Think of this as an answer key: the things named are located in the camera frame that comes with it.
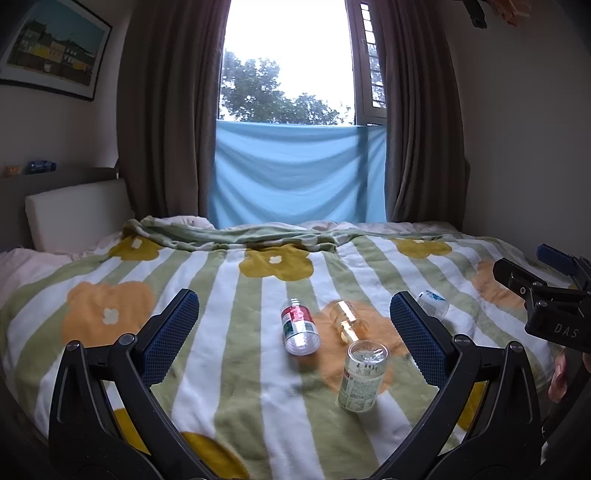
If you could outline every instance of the small bottle on shelf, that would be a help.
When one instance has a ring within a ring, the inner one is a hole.
[[[344,343],[350,344],[366,338],[368,324],[359,316],[351,302],[339,300],[330,311],[330,319]]]

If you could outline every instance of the clear plastic bottle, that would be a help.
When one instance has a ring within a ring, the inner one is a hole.
[[[435,317],[440,320],[445,318],[449,310],[449,302],[440,297],[431,290],[422,291],[417,298],[417,303],[421,306],[425,313],[430,317]]]
[[[292,355],[309,355],[318,350],[320,335],[309,309],[298,299],[289,299],[281,308],[285,348]]]
[[[347,349],[339,405],[361,413],[370,410],[378,397],[379,386],[388,365],[388,349],[381,343],[360,340]]]
[[[366,338],[368,324],[359,316],[351,302],[339,300],[331,309],[329,316],[344,343],[354,343]]]

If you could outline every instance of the blanket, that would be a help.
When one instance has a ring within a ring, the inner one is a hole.
[[[199,296],[199,319],[152,392],[195,451],[225,478],[366,478],[437,394],[389,319],[395,293],[443,296],[451,333],[485,346],[516,339],[537,387],[551,378],[560,350],[525,333],[522,300],[492,276],[501,257],[551,285],[569,285],[502,241],[449,231],[217,231],[132,220],[108,251],[65,265],[7,301],[0,310],[2,366],[7,386],[47,435],[64,345],[111,344],[190,288]],[[314,355],[300,358],[285,351],[281,335],[281,306],[295,297],[311,310],[322,339]],[[346,346],[329,311],[339,299],[357,307],[369,337],[390,351],[376,406],[364,414],[336,404]],[[128,442],[147,451],[114,385],[107,391]],[[446,449],[461,441],[477,400],[471,397]]]

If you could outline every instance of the painting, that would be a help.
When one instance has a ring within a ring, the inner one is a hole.
[[[92,101],[111,29],[74,0],[40,0],[0,60],[0,83]]]

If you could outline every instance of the red label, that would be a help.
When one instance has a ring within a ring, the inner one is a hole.
[[[303,305],[298,305],[295,307],[287,307],[281,313],[281,317],[283,318],[286,314],[290,315],[292,322],[299,322],[301,320],[308,320],[308,322],[314,323],[312,320],[312,314],[308,310],[308,308],[304,307]]]

